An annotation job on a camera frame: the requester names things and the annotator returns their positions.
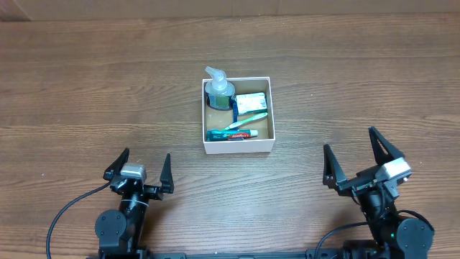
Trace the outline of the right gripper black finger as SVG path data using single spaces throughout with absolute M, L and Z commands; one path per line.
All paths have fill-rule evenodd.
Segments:
M 341 186 L 347 182 L 347 177 L 329 144 L 323 146 L 323 154 L 323 185 L 333 189 L 340 189 Z
M 404 153 L 386 140 L 376 127 L 369 128 L 369 138 L 377 165 L 383 165 L 395 159 L 405 157 Z

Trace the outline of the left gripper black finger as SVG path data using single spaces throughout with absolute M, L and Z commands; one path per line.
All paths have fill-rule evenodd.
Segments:
M 125 148 L 121 155 L 104 171 L 104 176 L 115 176 L 121 173 L 124 164 L 129 159 L 129 148 Z
M 171 169 L 171 156 L 168 153 L 165 162 L 162 167 L 162 172 L 160 175 L 161 189 L 163 193 L 173 194 L 174 193 L 174 181 Z

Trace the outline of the red white toothpaste tube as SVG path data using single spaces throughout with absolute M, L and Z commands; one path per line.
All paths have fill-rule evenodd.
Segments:
M 233 141 L 233 140 L 244 140 L 253 137 L 257 137 L 259 132 L 255 129 L 245 130 L 217 130 L 212 129 L 207 131 L 206 137 L 209 142 L 215 141 Z

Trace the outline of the green white toothbrush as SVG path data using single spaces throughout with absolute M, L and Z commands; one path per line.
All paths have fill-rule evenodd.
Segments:
M 252 116 L 250 118 L 243 119 L 243 120 L 240 120 L 240 121 L 237 121 L 237 122 L 234 122 L 234 123 L 230 124 L 228 127 L 224 128 L 224 130 L 236 129 L 237 127 L 240 127 L 242 125 L 245 125 L 245 124 L 248 124 L 248 123 L 251 123 L 251 122 L 255 122 L 255 121 L 260 120 L 260 119 L 264 119 L 265 117 L 267 117 L 267 115 L 268 115 L 267 112 L 255 114 L 254 116 Z

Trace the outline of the blue disposable razor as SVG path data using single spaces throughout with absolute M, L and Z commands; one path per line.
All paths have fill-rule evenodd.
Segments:
M 238 112 L 238 106 L 236 102 L 233 103 L 232 112 L 233 112 L 233 122 L 238 122 L 239 112 Z

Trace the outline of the clear soap pump bottle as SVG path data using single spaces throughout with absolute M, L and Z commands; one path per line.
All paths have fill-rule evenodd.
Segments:
M 235 86 L 227 80 L 223 70 L 207 66 L 205 72 L 211 77 L 205 85 L 205 92 L 208 97 L 208 105 L 212 109 L 231 110 L 233 109 Z

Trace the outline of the green soap bar package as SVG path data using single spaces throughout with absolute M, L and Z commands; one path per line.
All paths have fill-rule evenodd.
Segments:
M 267 111 L 267 98 L 264 92 L 238 94 L 235 96 L 238 115 Z

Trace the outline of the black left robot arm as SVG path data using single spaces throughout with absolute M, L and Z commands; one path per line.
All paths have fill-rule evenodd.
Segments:
M 145 166 L 128 159 L 129 148 L 125 148 L 103 174 L 121 201 L 118 209 L 104 211 L 95 222 L 99 258 L 151 258 L 150 249 L 140 245 L 149 202 L 161 201 L 165 194 L 174 192 L 170 154 L 166 155 L 159 186 L 146 184 Z

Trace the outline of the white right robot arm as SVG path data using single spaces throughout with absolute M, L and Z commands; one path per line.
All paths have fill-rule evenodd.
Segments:
M 332 235 L 353 227 L 368 226 L 371 240 L 347 240 L 329 258 L 427 258 L 433 243 L 433 225 L 421 214 L 395 207 L 397 187 L 408 181 L 412 169 L 403 152 L 386 140 L 375 127 L 369 138 L 376 165 L 348 179 L 330 145 L 323 146 L 323 185 L 359 205 L 365 220 L 337 227 L 318 242 L 313 257 L 322 258 L 322 245 Z

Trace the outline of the white cardboard box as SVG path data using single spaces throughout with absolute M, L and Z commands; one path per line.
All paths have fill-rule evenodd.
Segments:
M 207 105 L 206 92 L 201 91 L 202 97 L 202 139 L 206 154 L 226 153 L 269 153 L 276 140 L 275 115 L 272 107 L 272 89 L 268 77 L 230 78 L 238 94 L 255 92 L 265 93 L 267 100 L 267 117 L 241 126 L 243 130 L 256 130 L 258 135 L 245 140 L 208 141 L 207 131 L 222 130 L 233 121 L 231 110 L 220 111 Z

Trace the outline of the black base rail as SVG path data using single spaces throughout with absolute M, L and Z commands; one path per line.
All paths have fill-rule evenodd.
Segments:
M 214 254 L 185 254 L 185 253 L 152 253 L 151 259 L 314 259 L 315 249 L 300 252 L 271 252 L 271 253 L 214 253 Z

